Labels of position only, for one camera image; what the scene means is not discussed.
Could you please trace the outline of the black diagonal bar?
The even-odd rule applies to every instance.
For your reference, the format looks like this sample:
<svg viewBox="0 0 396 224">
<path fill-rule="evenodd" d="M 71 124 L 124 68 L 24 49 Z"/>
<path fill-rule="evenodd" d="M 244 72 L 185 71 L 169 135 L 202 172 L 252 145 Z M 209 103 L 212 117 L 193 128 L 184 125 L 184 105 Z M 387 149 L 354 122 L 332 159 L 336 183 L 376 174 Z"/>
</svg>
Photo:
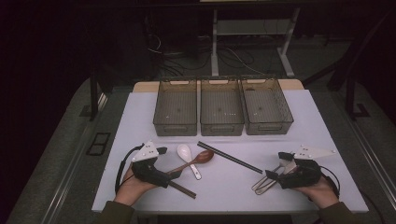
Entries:
<svg viewBox="0 0 396 224">
<path fill-rule="evenodd" d="M 324 69 L 316 72 L 311 77 L 302 81 L 304 87 L 314 83 L 315 81 L 327 76 L 333 72 L 332 77 L 327 83 L 327 88 L 331 91 L 338 91 L 344 83 L 352 77 L 352 70 L 357 64 L 358 59 L 367 49 L 369 44 L 374 40 L 380 27 L 391 15 L 391 11 L 383 12 L 375 15 L 368 24 L 366 24 L 354 37 L 344 55 L 336 62 L 328 65 Z"/>
</svg>

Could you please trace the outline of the black upright stand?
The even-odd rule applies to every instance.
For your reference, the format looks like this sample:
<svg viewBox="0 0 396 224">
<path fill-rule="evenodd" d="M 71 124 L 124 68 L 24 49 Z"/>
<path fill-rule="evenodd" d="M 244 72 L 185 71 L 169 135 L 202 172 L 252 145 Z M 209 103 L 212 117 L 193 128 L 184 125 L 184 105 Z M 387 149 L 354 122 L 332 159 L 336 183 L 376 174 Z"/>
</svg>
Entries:
<svg viewBox="0 0 396 224">
<path fill-rule="evenodd" d="M 85 107 L 80 115 L 82 117 L 89 117 L 90 121 L 95 120 L 99 113 L 99 98 L 101 93 L 99 92 L 100 85 L 98 83 L 97 69 L 92 63 L 89 63 L 89 81 L 90 81 L 90 105 Z"/>
<path fill-rule="evenodd" d="M 355 102 L 356 78 L 348 77 L 346 79 L 346 113 L 352 120 L 357 118 L 368 118 L 370 116 L 363 104 Z"/>
</svg>

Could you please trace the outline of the metal floor rail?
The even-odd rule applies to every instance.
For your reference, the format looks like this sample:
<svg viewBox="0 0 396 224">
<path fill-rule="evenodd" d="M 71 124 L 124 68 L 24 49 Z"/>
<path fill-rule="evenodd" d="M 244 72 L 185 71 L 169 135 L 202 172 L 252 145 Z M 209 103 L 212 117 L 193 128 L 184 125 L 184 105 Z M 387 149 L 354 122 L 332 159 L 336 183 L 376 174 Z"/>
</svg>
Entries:
<svg viewBox="0 0 396 224">
<path fill-rule="evenodd" d="M 344 120 L 347 123 L 349 129 L 353 132 L 355 138 L 357 139 L 361 149 L 361 153 L 368 162 L 372 172 L 374 173 L 376 179 L 379 182 L 379 185 L 387 196 L 393 209 L 396 210 L 396 184 L 394 184 L 391 180 L 384 165 L 375 154 L 374 148 L 364 136 L 363 131 L 359 127 L 358 123 L 355 120 L 351 119 L 349 116 L 345 116 Z"/>
<path fill-rule="evenodd" d="M 40 221 L 40 224 L 55 224 L 67 197 L 68 191 L 70 190 L 77 174 L 77 168 L 80 165 L 82 155 L 85 153 L 85 147 L 91 141 L 93 133 L 98 124 L 98 120 L 102 115 L 102 111 L 106 107 L 106 102 L 107 97 L 104 93 L 100 94 L 98 100 L 93 101 L 92 109 L 96 108 L 96 112 L 94 113 L 94 116 L 92 115 L 93 112 L 90 113 L 90 119 L 79 137 L 78 144 L 75 148 L 75 153 L 69 162 L 67 169 L 65 170 L 64 176 L 55 190 L 54 196 L 49 204 L 49 208 Z"/>
</svg>

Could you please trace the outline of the person's left hand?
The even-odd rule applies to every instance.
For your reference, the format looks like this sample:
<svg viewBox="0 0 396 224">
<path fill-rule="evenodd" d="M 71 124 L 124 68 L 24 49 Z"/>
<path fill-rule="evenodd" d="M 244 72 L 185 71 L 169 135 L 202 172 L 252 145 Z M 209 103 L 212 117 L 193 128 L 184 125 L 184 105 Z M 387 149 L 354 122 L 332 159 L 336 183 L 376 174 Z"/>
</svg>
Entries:
<svg viewBox="0 0 396 224">
<path fill-rule="evenodd" d="M 155 188 L 155 185 L 137 179 L 134 176 L 132 169 L 129 168 L 124 175 L 118 192 L 116 193 L 114 202 L 132 206 L 143 194 Z"/>
</svg>

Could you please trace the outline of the person's right hand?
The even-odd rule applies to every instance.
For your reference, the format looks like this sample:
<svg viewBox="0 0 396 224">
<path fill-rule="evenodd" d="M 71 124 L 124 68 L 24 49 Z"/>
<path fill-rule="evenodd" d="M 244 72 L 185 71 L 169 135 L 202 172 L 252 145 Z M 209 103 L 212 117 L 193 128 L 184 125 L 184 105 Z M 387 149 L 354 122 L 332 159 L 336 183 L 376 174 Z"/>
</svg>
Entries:
<svg viewBox="0 0 396 224">
<path fill-rule="evenodd" d="M 295 188 L 295 190 L 308 197 L 319 209 L 327 208 L 339 202 L 332 186 L 323 177 L 312 186 Z"/>
</svg>

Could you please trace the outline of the smoky plastic bin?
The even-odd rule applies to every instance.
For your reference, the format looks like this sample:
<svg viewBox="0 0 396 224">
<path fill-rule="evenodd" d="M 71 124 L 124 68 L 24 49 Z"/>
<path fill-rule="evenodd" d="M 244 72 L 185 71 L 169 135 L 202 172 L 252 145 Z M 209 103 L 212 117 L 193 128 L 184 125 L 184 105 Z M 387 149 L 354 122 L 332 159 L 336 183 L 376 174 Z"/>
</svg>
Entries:
<svg viewBox="0 0 396 224">
<path fill-rule="evenodd" d="M 161 80 L 152 122 L 158 136 L 195 136 L 198 123 L 196 79 Z"/>
<path fill-rule="evenodd" d="M 201 135 L 240 136 L 245 120 L 236 78 L 201 80 Z"/>
<path fill-rule="evenodd" d="M 248 135 L 286 134 L 294 118 L 274 78 L 241 80 Z"/>
</svg>

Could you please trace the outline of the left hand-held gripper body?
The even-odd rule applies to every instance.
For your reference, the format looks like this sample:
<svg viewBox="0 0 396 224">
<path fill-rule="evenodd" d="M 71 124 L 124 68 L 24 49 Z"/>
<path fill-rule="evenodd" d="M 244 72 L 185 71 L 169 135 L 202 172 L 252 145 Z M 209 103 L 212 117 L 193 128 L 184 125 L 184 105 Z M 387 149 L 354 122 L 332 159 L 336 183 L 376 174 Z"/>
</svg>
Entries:
<svg viewBox="0 0 396 224">
<path fill-rule="evenodd" d="M 169 174 L 158 170 L 154 164 L 160 154 L 152 141 L 147 141 L 138 147 L 136 154 L 132 158 L 132 170 L 134 176 L 144 182 L 167 188 L 170 182 Z"/>
</svg>

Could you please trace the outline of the white ceramic spoon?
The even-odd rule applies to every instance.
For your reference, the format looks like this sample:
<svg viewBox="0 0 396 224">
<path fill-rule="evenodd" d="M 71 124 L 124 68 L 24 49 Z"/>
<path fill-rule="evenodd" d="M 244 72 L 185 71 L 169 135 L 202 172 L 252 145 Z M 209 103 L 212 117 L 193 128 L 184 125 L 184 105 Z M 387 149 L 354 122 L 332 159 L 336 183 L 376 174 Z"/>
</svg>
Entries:
<svg viewBox="0 0 396 224">
<path fill-rule="evenodd" d="M 177 147 L 177 155 L 185 162 L 191 162 L 192 161 L 192 156 L 191 156 L 191 150 L 187 145 L 179 145 Z M 197 180 L 200 180 L 202 178 L 200 172 L 198 171 L 198 169 L 196 168 L 196 166 L 194 164 L 190 165 L 190 168 L 193 172 L 193 174 L 195 175 L 195 178 Z"/>
</svg>

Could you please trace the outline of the white metal desk frame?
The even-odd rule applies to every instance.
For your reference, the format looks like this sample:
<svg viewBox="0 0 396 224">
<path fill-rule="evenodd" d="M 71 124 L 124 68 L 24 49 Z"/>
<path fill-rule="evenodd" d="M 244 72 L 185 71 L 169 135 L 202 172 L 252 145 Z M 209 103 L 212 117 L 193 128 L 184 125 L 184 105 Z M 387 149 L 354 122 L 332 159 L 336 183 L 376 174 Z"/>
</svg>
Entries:
<svg viewBox="0 0 396 224">
<path fill-rule="evenodd" d="M 295 8 L 288 19 L 220 20 L 219 12 L 213 11 L 211 72 L 219 75 L 218 37 L 226 35 L 283 35 L 283 44 L 276 49 L 287 77 L 295 77 L 287 51 L 301 9 Z"/>
</svg>

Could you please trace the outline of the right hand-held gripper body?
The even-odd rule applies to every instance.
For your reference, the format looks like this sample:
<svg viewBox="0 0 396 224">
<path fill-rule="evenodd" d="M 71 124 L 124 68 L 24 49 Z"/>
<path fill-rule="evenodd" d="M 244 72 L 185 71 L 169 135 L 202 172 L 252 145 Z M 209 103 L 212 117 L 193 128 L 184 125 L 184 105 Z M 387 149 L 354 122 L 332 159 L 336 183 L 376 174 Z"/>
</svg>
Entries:
<svg viewBox="0 0 396 224">
<path fill-rule="evenodd" d="M 301 145 L 298 150 L 290 153 L 294 155 L 292 161 L 297 167 L 288 174 L 279 175 L 278 183 L 282 189 L 309 187 L 318 183 L 322 172 L 316 159 L 335 155 L 336 151 Z"/>
</svg>

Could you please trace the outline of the brown wooden spoon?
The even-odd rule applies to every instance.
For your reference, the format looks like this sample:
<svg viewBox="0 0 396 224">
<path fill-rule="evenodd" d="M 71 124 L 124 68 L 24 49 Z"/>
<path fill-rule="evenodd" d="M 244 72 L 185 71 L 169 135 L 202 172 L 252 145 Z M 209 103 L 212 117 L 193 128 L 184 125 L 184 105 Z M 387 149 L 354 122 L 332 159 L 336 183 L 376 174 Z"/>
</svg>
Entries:
<svg viewBox="0 0 396 224">
<path fill-rule="evenodd" d="M 200 152 L 192 161 L 189 161 L 176 169 L 170 171 L 170 173 L 177 173 L 177 172 L 182 172 L 186 167 L 192 165 L 192 164 L 202 164 L 202 163 L 207 163 L 209 162 L 212 158 L 214 157 L 214 152 L 211 150 L 205 150 Z"/>
</svg>

